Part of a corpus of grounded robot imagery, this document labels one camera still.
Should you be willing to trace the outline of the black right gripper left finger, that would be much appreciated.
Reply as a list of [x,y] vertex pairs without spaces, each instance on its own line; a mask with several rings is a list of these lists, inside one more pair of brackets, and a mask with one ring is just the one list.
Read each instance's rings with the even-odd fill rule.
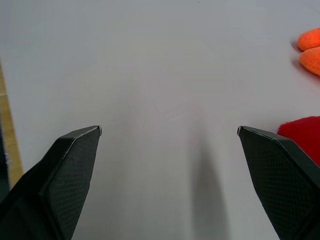
[[70,240],[86,201],[102,128],[59,137],[0,203],[2,240]]

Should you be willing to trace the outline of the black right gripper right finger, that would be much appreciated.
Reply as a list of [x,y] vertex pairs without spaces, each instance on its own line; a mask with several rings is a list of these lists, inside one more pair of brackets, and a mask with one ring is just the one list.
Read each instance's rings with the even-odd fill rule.
[[239,126],[254,190],[281,240],[320,238],[320,168],[291,139]]

